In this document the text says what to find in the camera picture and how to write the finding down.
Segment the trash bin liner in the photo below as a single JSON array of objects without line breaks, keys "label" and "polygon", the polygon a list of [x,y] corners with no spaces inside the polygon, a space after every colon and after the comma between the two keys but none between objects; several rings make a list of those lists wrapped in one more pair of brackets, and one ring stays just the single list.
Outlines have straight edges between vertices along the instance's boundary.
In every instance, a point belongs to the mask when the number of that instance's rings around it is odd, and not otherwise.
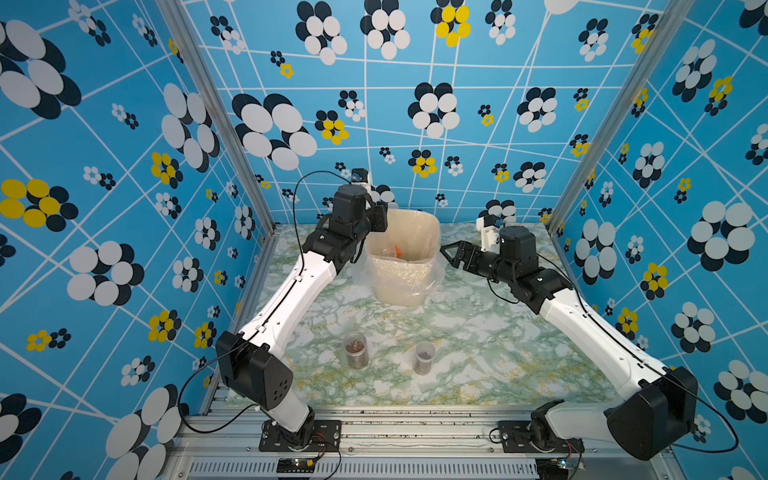
[{"label": "trash bin liner", "polygon": [[442,285],[445,267],[439,260],[440,222],[434,215],[392,209],[387,231],[370,233],[365,252],[352,275],[373,288],[380,302],[418,306]]}]

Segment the marble-pattern tabletop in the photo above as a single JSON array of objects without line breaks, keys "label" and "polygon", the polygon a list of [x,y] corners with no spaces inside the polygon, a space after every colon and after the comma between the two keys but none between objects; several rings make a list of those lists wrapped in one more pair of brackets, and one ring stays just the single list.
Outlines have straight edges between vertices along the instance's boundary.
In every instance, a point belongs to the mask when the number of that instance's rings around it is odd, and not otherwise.
[{"label": "marble-pattern tabletop", "polygon": [[[544,226],[525,226],[536,236],[538,252],[561,266]],[[302,241],[314,227],[299,225]],[[443,223],[441,237],[441,244],[480,240],[473,223]],[[284,226],[259,308],[298,253],[292,226]],[[442,286],[417,307],[381,303],[370,287],[354,283],[349,269],[342,270],[310,306],[283,357],[296,394],[311,406],[539,406],[551,399],[616,397],[602,372],[560,330],[523,303],[497,299],[485,279],[442,263]],[[495,289],[513,298],[502,284]],[[370,350],[362,370],[351,369],[342,350],[344,337],[356,330],[365,333]],[[437,347],[424,376],[413,371],[414,348],[422,340]],[[233,408],[246,402],[233,392],[227,398]]]}]

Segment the blue patterned wall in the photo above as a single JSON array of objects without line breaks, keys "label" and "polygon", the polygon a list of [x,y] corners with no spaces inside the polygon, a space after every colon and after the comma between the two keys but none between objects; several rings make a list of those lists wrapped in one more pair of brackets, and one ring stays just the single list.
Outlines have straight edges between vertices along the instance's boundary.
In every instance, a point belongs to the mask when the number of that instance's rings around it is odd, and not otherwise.
[{"label": "blue patterned wall", "polygon": [[[697,0],[557,230],[595,309],[736,428],[735,452],[675,449],[688,478],[768,472],[765,4]],[[683,445],[733,444],[697,414]]]},{"label": "blue patterned wall", "polygon": [[667,0],[183,3],[275,220],[313,223],[339,180],[301,175],[354,167],[442,222],[548,220]]},{"label": "blue patterned wall", "polygon": [[3,3],[0,478],[157,476],[237,311],[263,232],[183,59],[154,2]]}]

